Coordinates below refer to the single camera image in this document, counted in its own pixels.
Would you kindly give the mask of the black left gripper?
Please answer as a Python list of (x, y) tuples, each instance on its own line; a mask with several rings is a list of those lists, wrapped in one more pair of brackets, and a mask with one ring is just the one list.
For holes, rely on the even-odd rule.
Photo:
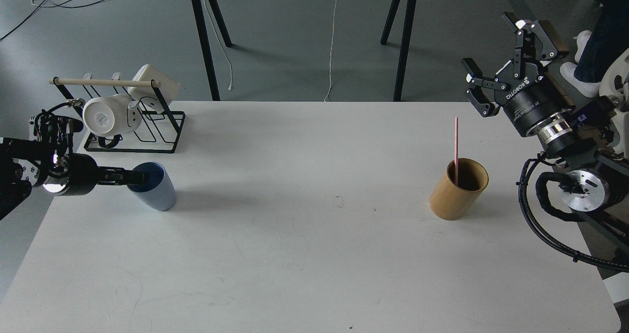
[(99, 166), (86, 154), (54, 155), (53, 166), (43, 188), (54, 196), (86, 195), (98, 185), (144, 185), (149, 174), (140, 170)]

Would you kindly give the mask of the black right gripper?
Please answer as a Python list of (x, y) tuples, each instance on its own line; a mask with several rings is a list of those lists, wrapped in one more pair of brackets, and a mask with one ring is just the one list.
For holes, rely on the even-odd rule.
[(513, 58), (494, 78), (485, 77), (473, 58), (463, 58), (465, 96), (482, 117), (495, 116), (503, 108), (517, 133), (526, 138), (542, 120), (575, 110), (555, 80), (546, 75), (546, 66), (565, 58), (569, 49), (549, 21), (519, 19), (512, 12), (504, 12), (501, 18), (516, 35)]

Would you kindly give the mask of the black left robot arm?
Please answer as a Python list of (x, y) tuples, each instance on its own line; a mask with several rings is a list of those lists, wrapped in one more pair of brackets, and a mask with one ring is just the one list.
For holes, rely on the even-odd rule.
[(71, 99), (33, 120), (33, 139), (2, 138), (0, 145), (0, 215), (9, 215), (35, 187), (54, 196), (81, 196), (97, 185), (144, 186), (155, 180), (149, 172), (99, 166), (86, 154), (73, 150), (73, 136), (83, 123), (56, 114), (62, 107), (78, 108), (83, 99)]

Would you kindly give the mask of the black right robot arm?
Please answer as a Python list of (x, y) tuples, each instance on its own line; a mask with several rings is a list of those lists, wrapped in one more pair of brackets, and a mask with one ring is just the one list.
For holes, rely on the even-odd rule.
[[(513, 57), (492, 78), (483, 76), (472, 58), (463, 58), (465, 96), (481, 116), (503, 110), (520, 136), (535, 136), (541, 143), (542, 152), (525, 162), (517, 183), (526, 223), (544, 243), (574, 262), (626, 273), (628, 224), (607, 212), (628, 196), (628, 161), (608, 146), (615, 136), (610, 126), (620, 103), (600, 96), (576, 109), (548, 75), (548, 63), (569, 52), (551, 23), (520, 20), (512, 12), (502, 18), (516, 36)], [(619, 262), (574, 250), (539, 224), (527, 195), (539, 164), (557, 169), (542, 172), (535, 181), (542, 210), (562, 221), (588, 223), (625, 254)]]

